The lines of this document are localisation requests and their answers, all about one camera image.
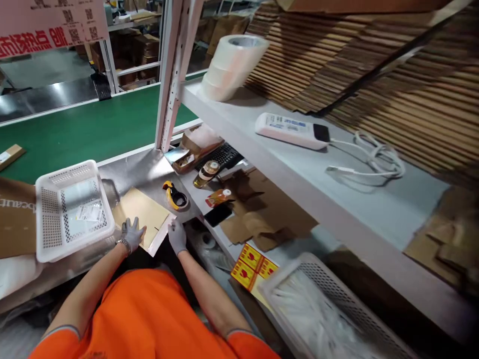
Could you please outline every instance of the white bag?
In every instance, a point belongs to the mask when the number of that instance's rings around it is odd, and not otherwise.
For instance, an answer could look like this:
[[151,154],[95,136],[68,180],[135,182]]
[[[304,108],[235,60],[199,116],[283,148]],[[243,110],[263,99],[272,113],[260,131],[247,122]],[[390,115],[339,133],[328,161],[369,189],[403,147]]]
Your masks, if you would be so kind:
[[42,270],[34,254],[0,259],[0,299],[38,278]]

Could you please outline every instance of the conveyor belt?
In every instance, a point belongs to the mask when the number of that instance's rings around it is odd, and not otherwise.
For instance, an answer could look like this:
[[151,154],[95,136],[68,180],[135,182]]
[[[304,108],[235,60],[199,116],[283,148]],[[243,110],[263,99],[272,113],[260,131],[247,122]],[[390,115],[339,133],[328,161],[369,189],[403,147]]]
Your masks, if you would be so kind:
[[[153,143],[159,91],[152,86],[0,127],[0,152],[13,144],[26,149],[0,176],[34,184],[60,168],[88,159],[99,162]],[[176,126],[196,118],[181,105]]]

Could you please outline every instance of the perforated basket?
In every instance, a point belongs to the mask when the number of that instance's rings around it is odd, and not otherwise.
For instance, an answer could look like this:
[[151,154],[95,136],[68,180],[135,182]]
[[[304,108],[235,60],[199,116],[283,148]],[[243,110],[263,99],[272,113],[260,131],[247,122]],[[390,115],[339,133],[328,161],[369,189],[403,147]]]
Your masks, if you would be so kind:
[[297,270],[311,279],[324,294],[325,299],[337,307],[349,322],[380,345],[388,354],[388,358],[417,358],[417,355],[397,335],[376,317],[324,263],[311,253],[302,253],[287,265],[280,267],[259,287],[260,293],[270,304],[274,317],[299,353],[307,358],[315,358],[307,344],[301,339],[288,318],[275,303],[272,295],[273,290]]
[[[115,221],[95,161],[43,175],[35,190],[39,262],[55,262],[113,234]],[[98,217],[78,219],[80,206],[95,207]]]

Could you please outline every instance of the hand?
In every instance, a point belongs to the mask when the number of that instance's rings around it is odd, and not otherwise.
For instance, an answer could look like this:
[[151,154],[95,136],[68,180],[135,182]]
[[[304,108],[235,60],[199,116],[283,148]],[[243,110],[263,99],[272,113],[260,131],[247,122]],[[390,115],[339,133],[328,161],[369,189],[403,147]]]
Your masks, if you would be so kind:
[[185,228],[178,219],[174,219],[171,224],[168,224],[168,238],[176,256],[180,252],[187,250]]
[[126,222],[123,222],[121,226],[121,236],[130,246],[130,248],[127,248],[130,254],[138,248],[146,232],[146,226],[140,230],[137,230],[136,227],[138,227],[138,217],[135,217],[133,225],[131,225],[131,220],[127,218]]

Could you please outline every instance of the wristwatch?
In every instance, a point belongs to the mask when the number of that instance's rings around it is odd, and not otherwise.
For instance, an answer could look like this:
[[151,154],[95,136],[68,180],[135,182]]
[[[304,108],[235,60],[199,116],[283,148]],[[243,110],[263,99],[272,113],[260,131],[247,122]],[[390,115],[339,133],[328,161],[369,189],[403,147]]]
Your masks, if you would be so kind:
[[126,247],[126,249],[128,250],[128,255],[131,254],[131,246],[130,246],[130,244],[126,241],[126,239],[125,239],[123,236],[121,236],[115,243],[116,243],[116,244],[118,244],[118,243],[124,244],[125,247]]

